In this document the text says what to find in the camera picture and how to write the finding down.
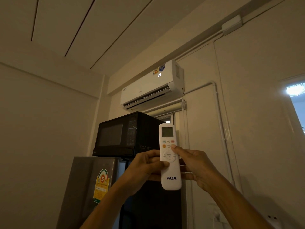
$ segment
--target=remote control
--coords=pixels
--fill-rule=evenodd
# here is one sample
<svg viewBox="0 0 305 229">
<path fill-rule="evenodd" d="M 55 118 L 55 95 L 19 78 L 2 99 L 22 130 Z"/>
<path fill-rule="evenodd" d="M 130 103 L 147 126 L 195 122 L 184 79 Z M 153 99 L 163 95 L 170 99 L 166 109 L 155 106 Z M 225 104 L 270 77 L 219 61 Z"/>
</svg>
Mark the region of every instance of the remote control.
<svg viewBox="0 0 305 229">
<path fill-rule="evenodd" d="M 179 156 L 172 149 L 171 144 L 177 145 L 176 128 L 173 124 L 160 124 L 160 161 L 170 162 L 167 169 L 161 170 L 161 184 L 163 189 L 175 191 L 181 189 L 181 172 Z"/>
</svg>

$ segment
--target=microwave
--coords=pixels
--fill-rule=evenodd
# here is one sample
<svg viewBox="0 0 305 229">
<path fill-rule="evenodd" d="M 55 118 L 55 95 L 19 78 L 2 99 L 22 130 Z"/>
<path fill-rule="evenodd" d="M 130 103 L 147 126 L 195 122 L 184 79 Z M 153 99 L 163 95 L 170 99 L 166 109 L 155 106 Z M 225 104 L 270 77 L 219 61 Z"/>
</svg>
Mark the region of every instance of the microwave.
<svg viewBox="0 0 305 229">
<path fill-rule="evenodd" d="M 159 149 L 159 125 L 164 122 L 134 112 L 99 124 L 93 156 L 134 158 Z"/>
</svg>

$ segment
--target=air conditioner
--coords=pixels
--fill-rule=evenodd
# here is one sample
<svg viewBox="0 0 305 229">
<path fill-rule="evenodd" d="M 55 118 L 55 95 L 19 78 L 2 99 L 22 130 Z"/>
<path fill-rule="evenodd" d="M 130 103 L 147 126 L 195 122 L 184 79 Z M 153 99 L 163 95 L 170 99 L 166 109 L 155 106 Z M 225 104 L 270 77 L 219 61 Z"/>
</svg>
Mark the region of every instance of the air conditioner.
<svg viewBox="0 0 305 229">
<path fill-rule="evenodd" d="M 174 60 L 123 88 L 121 107 L 143 111 L 184 96 L 184 72 Z"/>
</svg>

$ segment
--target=black ceiling line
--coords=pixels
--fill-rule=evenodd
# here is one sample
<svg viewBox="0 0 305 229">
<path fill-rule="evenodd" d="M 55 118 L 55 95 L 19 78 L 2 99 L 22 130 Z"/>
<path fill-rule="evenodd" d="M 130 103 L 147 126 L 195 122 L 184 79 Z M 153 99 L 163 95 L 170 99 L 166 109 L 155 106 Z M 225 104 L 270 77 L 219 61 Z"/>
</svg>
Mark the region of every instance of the black ceiling line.
<svg viewBox="0 0 305 229">
<path fill-rule="evenodd" d="M 152 1 L 153 0 L 150 0 L 150 2 L 143 8 L 143 10 L 141 10 L 141 12 L 132 20 L 132 22 L 125 28 L 125 30 L 123 30 L 123 32 L 116 38 L 116 40 L 108 47 L 108 49 L 105 50 L 105 52 L 98 58 L 98 60 L 90 67 L 90 69 L 93 68 L 93 66 L 100 60 L 100 58 L 110 49 L 110 47 L 112 47 L 112 45 L 119 39 L 119 37 L 121 37 L 121 35 L 128 29 L 128 27 L 135 21 L 135 19 L 137 19 L 138 16 L 149 6 L 149 4 Z"/>
<path fill-rule="evenodd" d="M 36 23 L 36 16 L 37 16 L 37 11 L 38 11 L 38 3 L 39 3 L 39 0 L 37 0 L 37 3 L 36 3 L 35 17 L 34 17 L 34 23 L 33 23 L 31 41 L 33 41 L 34 28 L 35 28 L 35 23 Z"/>
<path fill-rule="evenodd" d="M 84 21 L 85 21 L 87 15 L 88 15 L 88 13 L 89 13 L 89 11 L 91 10 L 91 7 L 93 6 L 94 2 L 95 2 L 95 0 L 93 0 L 93 2 L 91 3 L 91 5 L 90 5 L 90 7 L 89 7 L 89 9 L 88 9 L 88 11 L 87 11 L 87 13 L 86 13 L 86 15 L 85 15 L 83 21 L 81 22 L 81 25 L 79 26 L 79 28 L 78 28 L 78 30 L 77 30 L 77 32 L 76 32 L 76 34 L 75 34 L 75 36 L 74 36 L 74 38 L 73 38 L 73 40 L 72 40 L 70 46 L 69 46 L 69 48 L 68 48 L 68 50 L 67 50 L 67 52 L 66 52 L 66 54 L 65 54 L 65 57 L 67 56 L 67 54 L 68 54 L 68 52 L 69 52 L 69 50 L 70 50 L 70 47 L 72 46 L 72 44 L 73 44 L 73 42 L 74 42 L 74 40 L 75 40 L 75 38 L 76 38 L 76 36 L 77 36 L 79 30 L 81 29 L 81 26 L 83 25 L 83 23 L 84 23 Z"/>
</svg>

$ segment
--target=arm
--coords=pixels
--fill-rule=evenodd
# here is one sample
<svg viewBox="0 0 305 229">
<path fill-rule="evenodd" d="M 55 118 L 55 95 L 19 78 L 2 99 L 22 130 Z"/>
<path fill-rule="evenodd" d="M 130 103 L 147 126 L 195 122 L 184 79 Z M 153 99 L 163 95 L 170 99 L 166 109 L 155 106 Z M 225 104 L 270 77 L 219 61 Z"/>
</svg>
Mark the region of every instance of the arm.
<svg viewBox="0 0 305 229">
<path fill-rule="evenodd" d="M 259 212 L 229 183 L 215 168 L 206 153 L 197 150 L 183 150 L 172 145 L 172 150 L 183 159 L 181 174 L 187 180 L 194 180 L 208 192 L 217 203 L 233 229 L 273 229 Z"/>
<path fill-rule="evenodd" d="M 147 180 L 160 179 L 159 175 L 152 173 L 169 166 L 169 162 L 160 162 L 158 156 L 159 150 L 138 153 L 80 229 L 111 229 L 126 199 L 134 195 Z M 150 161 L 153 157 L 158 157 L 155 162 Z"/>
</svg>

